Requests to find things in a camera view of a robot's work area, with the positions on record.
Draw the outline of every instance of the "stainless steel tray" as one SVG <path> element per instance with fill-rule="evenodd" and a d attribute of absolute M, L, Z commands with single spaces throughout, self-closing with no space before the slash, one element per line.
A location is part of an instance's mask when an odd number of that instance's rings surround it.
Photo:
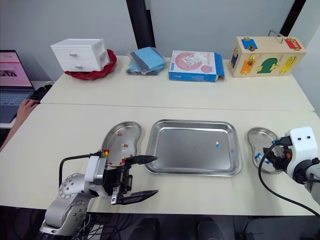
<path fill-rule="evenodd" d="M 101 147 L 102 151 L 109 150 L 107 164 L 113 167 L 121 166 L 122 157 L 135 156 L 140 135 L 141 127 L 134 121 L 125 121 L 114 126 L 105 136 Z"/>
<path fill-rule="evenodd" d="M 252 161 L 257 168 L 260 163 L 260 160 L 256 159 L 257 154 L 261 153 L 263 156 L 263 148 L 269 148 L 272 145 L 272 141 L 277 138 L 278 136 L 274 132 L 263 127 L 254 127 L 248 131 L 247 139 L 252 150 Z M 281 148 L 278 146 L 273 148 L 273 152 L 276 156 L 281 156 L 282 153 Z M 261 170 L 269 174 L 279 174 L 282 172 L 281 170 L 275 170 L 272 163 L 267 164 L 266 162 L 263 163 Z"/>
<path fill-rule="evenodd" d="M 237 133 L 227 122 L 160 120 L 152 126 L 146 154 L 158 157 L 145 165 L 155 174 L 231 177 L 242 168 Z"/>

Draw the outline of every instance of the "person's arm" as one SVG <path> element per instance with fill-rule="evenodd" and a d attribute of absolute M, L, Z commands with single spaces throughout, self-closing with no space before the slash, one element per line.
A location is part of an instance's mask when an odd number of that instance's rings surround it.
<path fill-rule="evenodd" d="M 1 150 L 6 146 L 6 144 L 9 142 L 9 140 L 12 138 L 12 136 L 16 133 L 18 128 L 21 126 L 21 124 L 27 119 L 29 114 L 35 109 L 36 106 L 38 106 L 40 102 L 38 100 L 32 100 L 32 99 L 25 99 L 21 103 L 21 105 L 18 108 L 15 122 L 11 128 L 11 130 L 8 133 L 8 136 L 6 137 L 5 141 L 3 142 L 2 146 L 0 147 Z"/>

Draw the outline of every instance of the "laptop screen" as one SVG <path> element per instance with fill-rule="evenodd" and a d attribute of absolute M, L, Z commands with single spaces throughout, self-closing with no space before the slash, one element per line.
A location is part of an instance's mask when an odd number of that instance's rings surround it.
<path fill-rule="evenodd" d="M 0 86 L 32 87 L 15 51 L 0 52 Z"/>

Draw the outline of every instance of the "folded blue cloth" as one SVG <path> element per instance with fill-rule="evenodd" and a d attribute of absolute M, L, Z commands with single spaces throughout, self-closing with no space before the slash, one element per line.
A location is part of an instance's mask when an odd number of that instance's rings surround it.
<path fill-rule="evenodd" d="M 164 58 L 150 46 L 131 52 L 131 56 L 143 74 L 162 69 L 166 65 Z"/>
<path fill-rule="evenodd" d="M 129 66 L 125 72 L 127 74 L 131 74 L 131 75 L 143 75 L 134 60 L 130 61 Z M 158 73 L 159 73 L 159 69 L 149 71 L 145 75 L 156 76 L 156 75 L 158 75 Z"/>

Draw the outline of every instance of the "red fluted plate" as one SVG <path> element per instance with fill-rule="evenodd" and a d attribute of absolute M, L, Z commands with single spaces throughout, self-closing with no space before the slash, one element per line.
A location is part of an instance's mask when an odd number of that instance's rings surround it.
<path fill-rule="evenodd" d="M 91 72 L 65 71 L 64 73 L 70 75 L 73 78 L 81 79 L 81 80 L 96 80 L 96 79 L 105 77 L 106 75 L 108 75 L 109 73 L 111 73 L 113 71 L 113 69 L 116 66 L 116 62 L 117 62 L 117 57 L 114 54 L 114 52 L 109 49 L 107 49 L 106 51 L 109 55 L 110 63 L 105 65 L 103 70 L 91 71 Z"/>

